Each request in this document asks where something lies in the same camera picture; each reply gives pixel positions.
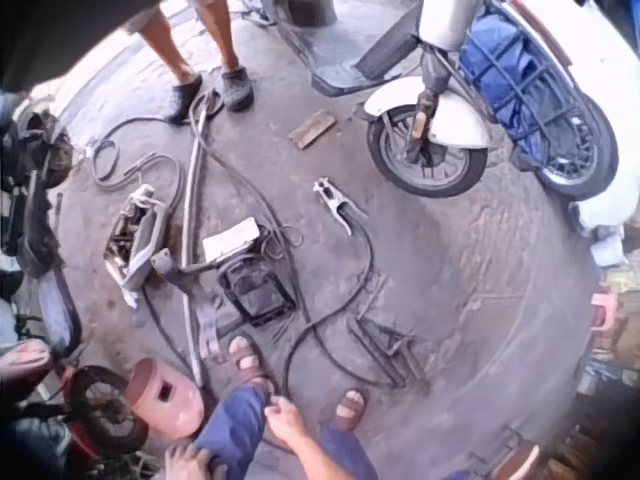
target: scooter front wheel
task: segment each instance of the scooter front wheel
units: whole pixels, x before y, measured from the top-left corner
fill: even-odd
[[[405,192],[429,198],[455,197],[478,183],[487,166],[486,148],[443,147],[446,152],[437,166],[428,161],[428,152],[421,153],[416,164],[403,159],[414,113],[413,105],[404,105],[369,124],[367,146],[380,173]]]

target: foot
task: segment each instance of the foot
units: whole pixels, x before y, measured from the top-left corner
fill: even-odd
[[[222,99],[232,112],[245,110],[253,103],[253,86],[247,70],[239,66],[222,73]]]
[[[229,344],[229,356],[238,369],[238,376],[247,385],[252,385],[273,394],[275,386],[260,364],[256,346],[248,338],[238,335]]]
[[[211,452],[193,444],[169,448],[164,454],[166,480],[208,480]]]
[[[184,122],[189,114],[191,104],[198,96],[201,86],[202,75],[198,73],[191,81],[173,87],[175,110],[171,115],[166,117],[169,123],[177,125]]]
[[[336,408],[333,424],[343,430],[355,429],[360,423],[365,407],[364,395],[358,390],[349,390]]]

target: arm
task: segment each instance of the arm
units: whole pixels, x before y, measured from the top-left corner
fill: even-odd
[[[298,408],[284,397],[273,397],[265,409],[273,433],[296,454],[308,480],[352,480],[311,438]]]

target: person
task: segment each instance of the person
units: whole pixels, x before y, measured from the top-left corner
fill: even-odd
[[[266,424],[296,455],[309,480],[377,480],[354,429],[365,410],[365,396],[357,389],[345,393],[333,422],[320,430],[316,442],[298,408],[273,395],[257,347],[237,336],[229,345],[242,384],[220,403],[196,440],[174,446],[165,454],[167,480],[245,478]]]
[[[253,103],[253,87],[246,69],[240,63],[231,38],[231,17],[227,0],[193,0],[203,25],[218,46],[222,56],[222,99],[226,108],[239,112]],[[171,26],[159,6],[145,10],[125,25],[130,34],[138,33],[158,55],[175,78],[174,110],[167,121],[179,124],[202,86],[202,75],[182,56],[171,36]]]

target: white fender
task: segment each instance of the white fender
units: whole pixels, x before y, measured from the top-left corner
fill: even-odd
[[[424,90],[421,77],[403,77],[389,82],[364,104],[367,114],[378,118],[402,105],[415,105]],[[487,148],[491,137],[482,116],[465,99],[447,90],[440,95],[429,129],[429,141],[447,147]]]

